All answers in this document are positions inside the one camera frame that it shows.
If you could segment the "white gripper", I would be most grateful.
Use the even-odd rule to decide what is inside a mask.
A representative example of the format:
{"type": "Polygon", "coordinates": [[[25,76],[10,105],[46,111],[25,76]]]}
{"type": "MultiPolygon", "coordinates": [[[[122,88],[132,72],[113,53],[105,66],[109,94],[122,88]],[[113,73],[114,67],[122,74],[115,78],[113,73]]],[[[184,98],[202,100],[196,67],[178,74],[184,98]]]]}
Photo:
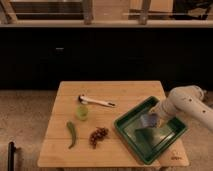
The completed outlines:
{"type": "Polygon", "coordinates": [[[157,127],[162,127],[166,122],[174,117],[172,113],[172,103],[168,100],[159,101],[154,107],[149,111],[149,114],[157,115],[157,127]]]}

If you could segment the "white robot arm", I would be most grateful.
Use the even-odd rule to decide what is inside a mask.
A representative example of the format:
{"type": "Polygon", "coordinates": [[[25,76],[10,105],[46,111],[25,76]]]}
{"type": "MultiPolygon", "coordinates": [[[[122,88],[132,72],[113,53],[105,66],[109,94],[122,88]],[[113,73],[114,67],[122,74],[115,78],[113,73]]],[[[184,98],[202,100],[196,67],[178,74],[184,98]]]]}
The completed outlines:
{"type": "Polygon", "coordinates": [[[213,132],[213,109],[203,102],[204,97],[204,90],[199,86],[176,87],[169,92],[167,98],[152,107],[150,113],[157,114],[161,119],[160,123],[176,117],[179,113],[185,113],[213,132]]]}

